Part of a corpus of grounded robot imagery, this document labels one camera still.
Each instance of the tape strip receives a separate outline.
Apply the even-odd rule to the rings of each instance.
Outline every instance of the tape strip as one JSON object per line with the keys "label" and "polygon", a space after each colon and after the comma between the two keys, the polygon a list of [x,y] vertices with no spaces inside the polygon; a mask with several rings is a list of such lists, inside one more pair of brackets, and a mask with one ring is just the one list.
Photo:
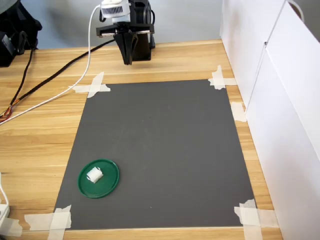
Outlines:
{"label": "tape strip", "polygon": [[4,218],[0,227],[0,235],[8,237],[21,237],[22,226],[19,225],[19,220]]}
{"label": "tape strip", "polygon": [[[51,229],[71,228],[71,205],[65,208],[57,208],[54,213],[26,214],[24,220],[30,225],[30,231],[49,231]],[[60,225],[54,221],[62,220]]]}
{"label": "tape strip", "polygon": [[76,93],[88,93],[88,99],[92,98],[97,92],[110,92],[111,89],[105,84],[102,84],[104,75],[104,72],[100,72],[93,78],[91,85],[74,86],[72,89],[75,90]]}
{"label": "tape strip", "polygon": [[241,102],[232,102],[231,103],[232,115],[235,121],[246,122],[246,114],[244,108],[242,107]]}
{"label": "tape strip", "polygon": [[256,208],[255,200],[248,200],[234,207],[234,212],[243,225],[245,240],[262,240],[261,227],[278,228],[278,220],[274,210]]}
{"label": "tape strip", "polygon": [[237,82],[234,78],[224,78],[221,65],[218,66],[217,71],[212,73],[212,78],[208,79],[210,86],[214,86],[215,89],[225,89],[226,86],[236,86]]}

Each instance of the wood grain surface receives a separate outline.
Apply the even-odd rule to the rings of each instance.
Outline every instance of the wood grain surface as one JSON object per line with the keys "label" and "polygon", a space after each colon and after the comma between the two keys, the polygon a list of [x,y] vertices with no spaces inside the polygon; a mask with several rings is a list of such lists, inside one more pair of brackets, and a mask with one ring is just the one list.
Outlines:
{"label": "wood grain surface", "polygon": [[[84,48],[36,50],[21,94],[54,74],[67,62],[87,51]],[[29,59],[29,51],[17,56],[10,67],[0,68],[0,109],[16,93]],[[65,90],[83,74],[87,58],[23,100],[14,114]],[[106,46],[92,54],[87,75],[79,85],[89,85],[104,72],[103,83],[140,83],[209,79],[221,65],[225,78],[233,78],[221,40],[158,44],[151,61],[123,64],[119,49]],[[237,86],[227,86],[231,102],[242,103]],[[19,219],[24,240],[47,239],[47,232],[31,232],[25,214],[52,213],[84,109],[87,93],[73,90],[64,96],[0,126],[0,171],[10,201],[10,218]],[[236,121],[245,163],[258,208],[272,210],[248,124]],[[278,228],[263,228],[263,239],[281,240]],[[163,228],[66,231],[64,239],[117,240],[244,240],[242,227]]]}

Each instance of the wall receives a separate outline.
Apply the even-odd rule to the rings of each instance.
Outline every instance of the wall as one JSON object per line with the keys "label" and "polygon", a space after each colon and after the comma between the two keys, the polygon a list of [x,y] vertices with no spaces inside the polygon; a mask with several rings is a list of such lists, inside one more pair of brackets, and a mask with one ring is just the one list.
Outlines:
{"label": "wall", "polygon": [[305,25],[315,38],[320,42],[320,1],[319,0],[294,0],[302,9]]}
{"label": "wall", "polygon": [[[149,0],[156,14],[155,42],[170,43],[220,38],[222,0]],[[38,39],[40,49],[84,47],[93,8],[101,0],[21,0],[43,26]],[[91,29],[92,45],[111,38],[98,38],[98,12]]]}

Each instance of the green plate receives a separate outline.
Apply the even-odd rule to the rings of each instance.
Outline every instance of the green plate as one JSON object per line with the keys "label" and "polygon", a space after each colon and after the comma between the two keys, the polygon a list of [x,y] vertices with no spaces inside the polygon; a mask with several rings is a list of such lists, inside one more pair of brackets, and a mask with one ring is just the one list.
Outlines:
{"label": "green plate", "polygon": [[[94,167],[100,168],[103,177],[96,183],[87,179],[87,173]],[[88,198],[99,199],[110,194],[118,185],[119,169],[108,159],[98,159],[86,165],[79,174],[78,187],[80,192]]]}

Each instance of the white panel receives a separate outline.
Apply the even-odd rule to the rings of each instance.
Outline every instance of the white panel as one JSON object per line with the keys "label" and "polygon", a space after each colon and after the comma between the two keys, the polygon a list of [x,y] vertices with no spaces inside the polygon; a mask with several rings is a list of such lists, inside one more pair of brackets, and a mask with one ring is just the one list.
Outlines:
{"label": "white panel", "polygon": [[275,26],[285,0],[241,0],[254,26],[261,37],[267,42]]}
{"label": "white panel", "polygon": [[264,42],[239,0],[223,1],[221,38],[244,105],[247,107]]}
{"label": "white panel", "polygon": [[267,51],[319,158],[320,43],[288,3]]}
{"label": "white panel", "polygon": [[284,0],[224,0],[221,38],[247,107],[265,42]]}
{"label": "white panel", "polygon": [[246,112],[285,240],[320,239],[320,161],[268,54]]}

